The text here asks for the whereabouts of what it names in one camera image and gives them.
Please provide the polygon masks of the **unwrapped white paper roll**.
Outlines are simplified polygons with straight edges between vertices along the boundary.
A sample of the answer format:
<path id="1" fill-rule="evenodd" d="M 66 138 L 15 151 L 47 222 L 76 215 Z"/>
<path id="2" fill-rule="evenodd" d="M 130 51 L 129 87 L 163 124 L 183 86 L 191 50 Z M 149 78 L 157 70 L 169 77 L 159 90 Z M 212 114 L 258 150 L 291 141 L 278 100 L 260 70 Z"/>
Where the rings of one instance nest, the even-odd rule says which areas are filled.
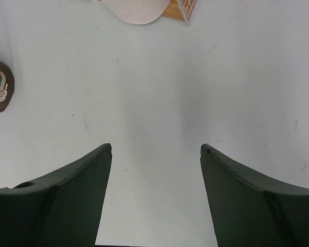
<path id="1" fill-rule="evenodd" d="M 170 0 L 103 0 L 119 19 L 128 24 L 143 25 L 158 19 Z"/>

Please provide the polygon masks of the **white wire wooden shelf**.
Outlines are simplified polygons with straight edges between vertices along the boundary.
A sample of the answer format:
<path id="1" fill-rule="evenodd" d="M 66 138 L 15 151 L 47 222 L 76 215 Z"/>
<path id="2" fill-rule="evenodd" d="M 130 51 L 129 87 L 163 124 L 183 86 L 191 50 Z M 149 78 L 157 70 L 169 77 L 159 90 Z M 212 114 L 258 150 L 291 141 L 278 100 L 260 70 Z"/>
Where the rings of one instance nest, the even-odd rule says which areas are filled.
<path id="1" fill-rule="evenodd" d="M 161 18 L 190 26 L 199 0 L 171 0 Z"/>

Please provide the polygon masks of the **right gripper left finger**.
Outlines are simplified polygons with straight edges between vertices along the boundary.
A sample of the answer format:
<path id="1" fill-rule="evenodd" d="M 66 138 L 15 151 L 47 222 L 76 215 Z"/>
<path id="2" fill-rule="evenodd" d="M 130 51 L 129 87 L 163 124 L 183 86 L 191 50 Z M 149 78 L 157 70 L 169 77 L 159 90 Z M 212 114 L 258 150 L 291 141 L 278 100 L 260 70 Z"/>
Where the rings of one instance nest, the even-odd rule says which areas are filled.
<path id="1" fill-rule="evenodd" d="M 0 188 L 0 246 L 94 246 L 112 163 L 103 144 L 14 188 Z"/>

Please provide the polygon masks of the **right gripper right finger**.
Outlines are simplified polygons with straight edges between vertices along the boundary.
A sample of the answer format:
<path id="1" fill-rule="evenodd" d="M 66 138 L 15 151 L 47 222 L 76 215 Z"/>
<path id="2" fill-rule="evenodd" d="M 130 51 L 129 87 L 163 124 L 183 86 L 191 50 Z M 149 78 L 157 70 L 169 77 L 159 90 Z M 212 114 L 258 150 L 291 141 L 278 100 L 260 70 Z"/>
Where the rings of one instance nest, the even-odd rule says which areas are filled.
<path id="1" fill-rule="evenodd" d="M 219 246 L 309 246 L 309 189 L 204 144 L 201 170 Z"/>

